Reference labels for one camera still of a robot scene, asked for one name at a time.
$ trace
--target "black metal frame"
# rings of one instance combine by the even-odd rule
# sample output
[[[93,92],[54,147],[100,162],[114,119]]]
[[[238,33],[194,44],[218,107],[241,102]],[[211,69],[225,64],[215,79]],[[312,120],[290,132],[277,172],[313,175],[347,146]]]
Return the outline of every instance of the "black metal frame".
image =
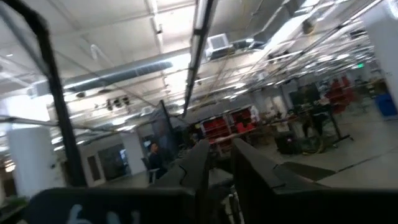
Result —
[[[50,40],[50,32],[46,25],[46,21],[39,13],[32,10],[20,0],[2,1],[18,12],[25,19],[26,23],[32,29],[32,32],[36,35],[40,47],[41,58],[44,61],[44,67],[41,67],[41,69],[48,80],[49,89],[54,98],[55,111],[57,112],[58,125],[63,136],[66,156],[71,162],[71,184],[74,187],[87,186],[83,166],[81,164],[80,152],[76,145],[76,138],[73,133],[68,109],[63,98],[63,88],[58,74],[57,64],[55,63],[55,57]]]
[[[187,90],[185,91],[185,104],[184,104],[184,112],[182,117],[184,118],[187,115],[189,101],[192,96],[193,87],[195,86],[195,80],[198,75],[200,62],[202,58],[203,51],[206,46],[206,39],[208,32],[210,30],[211,22],[213,20],[214,11],[216,8],[218,0],[207,0],[205,17],[203,18],[203,26],[201,29],[195,29],[195,24],[198,19],[198,11],[195,12],[195,20],[193,21],[193,32],[191,41],[197,36],[199,38],[199,42],[197,46],[191,46],[191,63],[188,69],[188,80],[187,80]]]

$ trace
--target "ceiling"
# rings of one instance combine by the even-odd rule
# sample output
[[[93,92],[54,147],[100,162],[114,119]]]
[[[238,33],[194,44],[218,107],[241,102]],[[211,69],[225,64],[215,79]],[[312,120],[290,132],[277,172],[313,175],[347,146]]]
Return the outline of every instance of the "ceiling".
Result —
[[[262,88],[270,82],[279,82],[295,75],[331,71],[342,64],[351,63],[347,59],[354,60],[357,54],[363,54],[363,48],[371,56],[372,48],[366,35],[355,38],[349,36],[351,31],[363,28],[359,21],[352,20],[338,32],[330,32],[373,0],[308,0],[301,7],[298,6],[287,22],[280,22],[276,29],[276,23],[272,21],[279,18],[278,12],[285,2],[218,1],[208,36],[226,34],[229,43],[248,44],[233,55],[202,60],[191,107],[206,103],[210,95],[211,100],[222,100],[237,91]],[[173,105],[172,111],[180,113],[186,89],[190,61],[188,48],[196,1],[30,0],[26,3],[48,22],[65,87],[67,83],[76,84],[86,77],[96,78],[101,83],[96,88],[84,89],[83,98],[76,97],[79,91],[65,90],[65,100],[74,124],[100,126],[111,124],[116,118],[131,118],[134,114],[140,117],[143,108],[154,106],[159,100]],[[26,23],[11,10],[9,13],[30,40],[31,46],[37,50]],[[302,22],[306,19],[315,25],[309,35],[302,32]],[[0,24],[0,31],[0,65],[3,67],[0,72],[0,93],[6,98],[20,93],[32,83],[44,80],[44,76],[5,24]],[[265,31],[271,32],[272,37],[257,39]],[[252,43],[258,43],[258,47],[253,47]],[[171,59],[172,68],[158,72],[146,71],[145,75],[118,82],[106,82],[108,79],[101,81],[98,78],[115,69],[153,62],[155,58],[173,55],[176,51],[180,52],[180,56]],[[325,55],[337,57],[341,54],[349,56],[344,60],[320,60]],[[259,73],[265,74],[261,82],[258,82]],[[129,106],[115,106],[115,100],[125,97]],[[112,110],[107,109],[107,100],[110,100]],[[51,101],[47,106],[51,119],[56,120]]]

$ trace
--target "air duct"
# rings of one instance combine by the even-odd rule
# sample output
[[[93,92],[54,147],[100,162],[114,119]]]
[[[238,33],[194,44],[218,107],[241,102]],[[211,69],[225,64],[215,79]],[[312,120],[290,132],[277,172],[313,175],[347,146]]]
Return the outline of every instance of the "air duct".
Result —
[[[184,54],[189,54],[188,48],[70,78],[65,80],[63,86],[67,91],[81,92],[112,85],[171,68],[173,67],[172,59]]]

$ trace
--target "black pole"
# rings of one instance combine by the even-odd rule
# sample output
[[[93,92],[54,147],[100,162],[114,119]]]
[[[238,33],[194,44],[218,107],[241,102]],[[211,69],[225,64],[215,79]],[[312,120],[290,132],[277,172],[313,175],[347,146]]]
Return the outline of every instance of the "black pole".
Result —
[[[73,132],[72,124],[69,119],[67,105],[65,104],[65,100],[63,99],[63,88],[51,46],[50,32],[48,30],[45,19],[20,0],[3,1],[25,19],[26,23],[29,25],[29,27],[32,29],[33,33],[37,37],[37,41],[39,43],[41,51],[41,57],[44,61],[44,64],[43,66],[40,66],[41,64],[38,62],[38,60],[36,60],[35,63],[37,63],[38,67],[47,77],[47,80],[49,82],[49,89],[54,98],[55,111],[57,112],[58,124],[63,136],[63,144],[65,146],[66,156],[69,164],[71,164],[71,184],[74,187],[85,187],[87,186],[87,183],[83,171],[83,166],[81,164],[80,152],[79,148],[76,145],[76,138]],[[21,37],[20,35],[18,35],[17,30],[13,30],[13,33],[17,36],[17,38]],[[19,41],[21,43],[24,43],[22,37],[21,39],[19,39]]]

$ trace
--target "black equipment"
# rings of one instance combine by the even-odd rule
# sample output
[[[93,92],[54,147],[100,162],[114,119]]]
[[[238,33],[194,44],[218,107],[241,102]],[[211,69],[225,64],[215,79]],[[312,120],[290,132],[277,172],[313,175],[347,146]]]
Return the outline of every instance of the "black equipment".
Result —
[[[392,218],[397,190],[337,189],[309,182],[278,166],[241,139],[231,152],[235,188],[245,224],[383,216]]]
[[[208,141],[200,141],[148,189],[46,190],[32,198],[23,218],[29,224],[212,223],[209,208],[216,203],[208,194],[209,148]]]

